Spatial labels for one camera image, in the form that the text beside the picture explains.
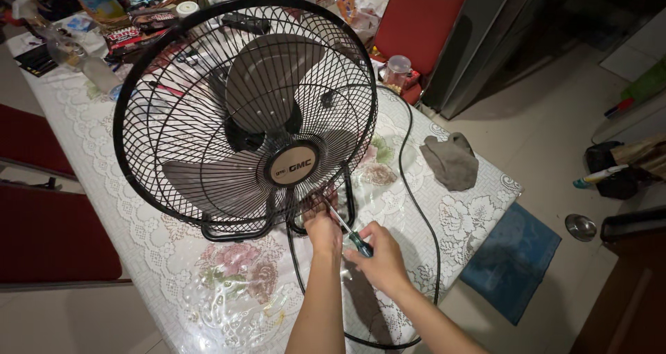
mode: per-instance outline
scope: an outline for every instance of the gray fan blade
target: gray fan blade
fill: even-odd
[[[199,164],[168,161],[162,172],[180,195],[205,213],[245,217],[271,194],[256,179],[261,157],[241,151],[222,161]]]
[[[323,140],[324,152],[317,171],[312,174],[312,181],[321,180],[330,173],[335,173],[354,152],[358,139],[354,133],[336,129],[324,131],[319,135]]]
[[[296,85],[324,58],[324,47],[305,36],[258,36],[243,47],[229,70],[227,109],[238,126],[262,133],[291,116]]]

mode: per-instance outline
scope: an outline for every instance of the fan hub logo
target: fan hub logo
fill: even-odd
[[[289,185],[307,178],[315,166],[316,155],[308,146],[295,146],[280,153],[271,165],[271,179]]]

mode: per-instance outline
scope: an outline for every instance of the white lace tablecloth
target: white lace tablecloth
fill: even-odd
[[[25,36],[7,41],[14,55],[30,49]],[[21,71],[62,145],[97,215],[170,348],[182,353],[284,352],[302,303],[284,225],[256,241],[211,243],[199,230],[160,213],[137,196],[118,166],[111,137],[114,103],[82,74],[58,68],[41,78]],[[408,126],[404,104],[379,90],[375,136],[352,175],[356,227],[372,220],[401,245],[412,281],[434,294],[436,249],[407,196],[398,151]],[[432,223],[442,254],[441,291],[451,286],[521,187],[482,157],[476,186],[449,192],[439,184],[418,146],[448,133],[413,111],[403,164],[412,191]],[[295,238],[304,281],[312,249]],[[394,344],[415,331],[400,310],[354,271],[343,269],[345,330]],[[347,340],[350,353],[378,351]]]

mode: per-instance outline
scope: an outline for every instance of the plastic bag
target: plastic bag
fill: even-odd
[[[377,34],[387,4],[388,0],[338,0],[340,12],[343,13],[342,9],[346,12],[343,18],[364,44]]]

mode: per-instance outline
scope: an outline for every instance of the screwdriver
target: screwdriver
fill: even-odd
[[[342,220],[342,217],[338,214],[338,212],[331,206],[331,204],[328,202],[328,199],[324,197],[324,202],[326,202],[326,205],[328,206],[328,209],[335,215],[335,217],[338,219],[340,222],[340,225],[342,225],[347,231],[349,232],[349,238],[354,242],[354,245],[356,245],[356,249],[358,249],[358,252],[361,253],[363,256],[366,258],[371,258],[373,255],[372,247],[365,241],[361,239],[361,236],[358,235],[357,232],[351,230],[349,226],[347,225],[344,220]]]

